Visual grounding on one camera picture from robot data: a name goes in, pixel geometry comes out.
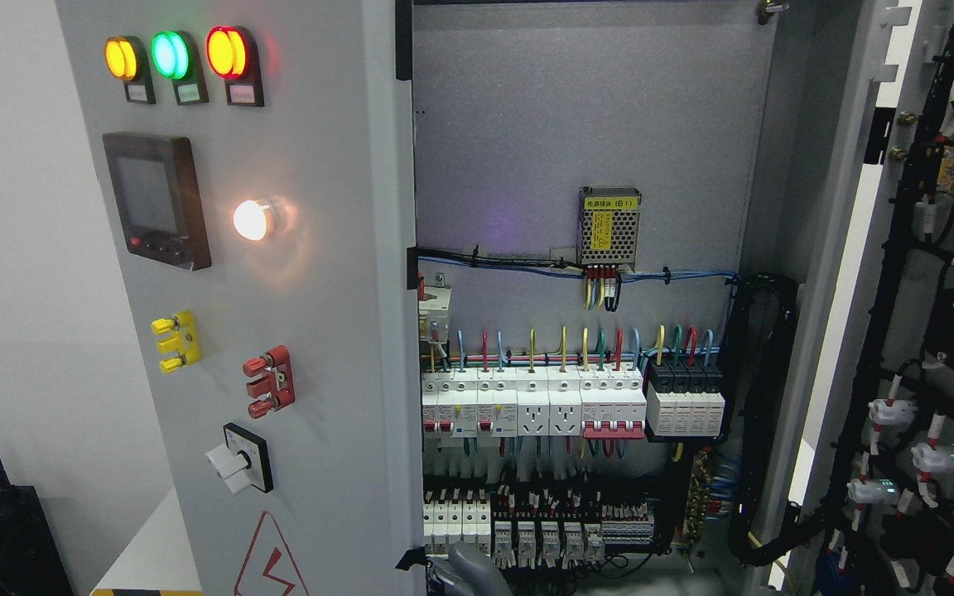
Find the grey robot hand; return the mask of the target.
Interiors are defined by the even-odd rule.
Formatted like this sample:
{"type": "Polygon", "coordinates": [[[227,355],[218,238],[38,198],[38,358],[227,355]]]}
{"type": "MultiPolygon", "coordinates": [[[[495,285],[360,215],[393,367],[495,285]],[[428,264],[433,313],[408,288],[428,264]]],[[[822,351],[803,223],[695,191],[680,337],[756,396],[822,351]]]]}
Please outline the grey robot hand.
{"type": "Polygon", "coordinates": [[[511,595],[508,582],[491,558],[472,543],[451,546],[446,559],[429,558],[428,595],[511,595]]]}

